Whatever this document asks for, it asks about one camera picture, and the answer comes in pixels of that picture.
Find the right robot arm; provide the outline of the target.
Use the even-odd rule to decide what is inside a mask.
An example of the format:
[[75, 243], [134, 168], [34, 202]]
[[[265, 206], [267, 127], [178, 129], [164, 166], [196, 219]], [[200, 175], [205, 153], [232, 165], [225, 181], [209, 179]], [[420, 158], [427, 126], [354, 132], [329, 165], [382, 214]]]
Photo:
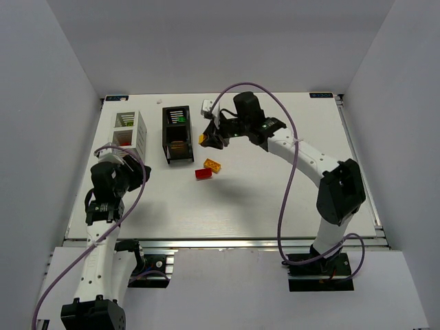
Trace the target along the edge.
[[229, 118], [226, 117], [229, 111], [220, 109], [217, 102], [202, 102], [201, 114], [210, 122], [200, 144], [221, 150], [229, 145], [230, 139], [247, 137], [310, 179], [318, 189], [316, 208], [321, 220], [310, 247], [310, 258], [303, 263], [334, 259], [346, 239], [350, 220], [366, 200], [360, 166], [353, 159], [336, 160], [299, 140], [284, 122], [265, 115], [252, 92], [237, 94], [233, 102], [236, 111]]

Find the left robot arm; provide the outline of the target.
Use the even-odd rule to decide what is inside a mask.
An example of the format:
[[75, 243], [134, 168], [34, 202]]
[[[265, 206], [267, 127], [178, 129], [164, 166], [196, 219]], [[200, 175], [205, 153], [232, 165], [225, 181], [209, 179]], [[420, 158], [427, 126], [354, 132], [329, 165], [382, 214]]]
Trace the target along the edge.
[[93, 188], [85, 198], [87, 246], [79, 285], [72, 303], [63, 305], [66, 329], [126, 329], [122, 301], [131, 275], [144, 269], [137, 239], [119, 242], [123, 196], [149, 179], [150, 168], [130, 155], [91, 167]]

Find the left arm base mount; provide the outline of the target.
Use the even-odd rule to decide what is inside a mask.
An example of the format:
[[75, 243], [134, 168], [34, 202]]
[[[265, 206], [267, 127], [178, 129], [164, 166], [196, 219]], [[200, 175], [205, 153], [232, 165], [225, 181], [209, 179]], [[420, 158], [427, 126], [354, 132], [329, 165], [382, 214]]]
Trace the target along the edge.
[[128, 287], [167, 288], [170, 276], [166, 274], [165, 254], [145, 254], [137, 239], [119, 241], [116, 252], [130, 252], [135, 257], [135, 268], [129, 279]]

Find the red rectangular brick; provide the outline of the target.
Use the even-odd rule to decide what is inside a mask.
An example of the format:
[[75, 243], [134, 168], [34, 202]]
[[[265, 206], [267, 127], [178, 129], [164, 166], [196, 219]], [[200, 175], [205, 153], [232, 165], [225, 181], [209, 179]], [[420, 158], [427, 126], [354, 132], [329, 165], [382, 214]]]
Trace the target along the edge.
[[211, 177], [212, 177], [212, 169], [211, 168], [200, 168], [200, 169], [195, 170], [196, 180], [210, 179]]

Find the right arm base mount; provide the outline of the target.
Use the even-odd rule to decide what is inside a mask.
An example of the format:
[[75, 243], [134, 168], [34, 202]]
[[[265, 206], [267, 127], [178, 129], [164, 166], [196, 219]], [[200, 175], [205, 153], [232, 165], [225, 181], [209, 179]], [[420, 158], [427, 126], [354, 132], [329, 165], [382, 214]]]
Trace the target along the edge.
[[346, 253], [339, 253], [329, 261], [320, 259], [306, 265], [281, 264], [288, 269], [290, 292], [352, 292], [354, 290], [351, 265]]

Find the yellow orange-slice round brick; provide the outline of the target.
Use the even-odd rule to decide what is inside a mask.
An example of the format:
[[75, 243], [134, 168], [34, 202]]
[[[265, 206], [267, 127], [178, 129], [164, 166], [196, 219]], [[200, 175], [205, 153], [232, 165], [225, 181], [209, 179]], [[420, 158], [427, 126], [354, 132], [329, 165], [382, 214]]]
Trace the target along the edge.
[[183, 141], [174, 141], [169, 144], [170, 160], [184, 160], [190, 158], [188, 144]]

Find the orange rectangular brick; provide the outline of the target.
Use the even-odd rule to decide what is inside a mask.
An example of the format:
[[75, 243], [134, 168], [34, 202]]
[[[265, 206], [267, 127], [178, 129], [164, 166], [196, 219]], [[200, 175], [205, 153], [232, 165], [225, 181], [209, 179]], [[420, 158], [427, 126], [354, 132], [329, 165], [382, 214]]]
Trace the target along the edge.
[[221, 170], [221, 164], [209, 158], [205, 160], [203, 167], [210, 168], [214, 173], [218, 173]]

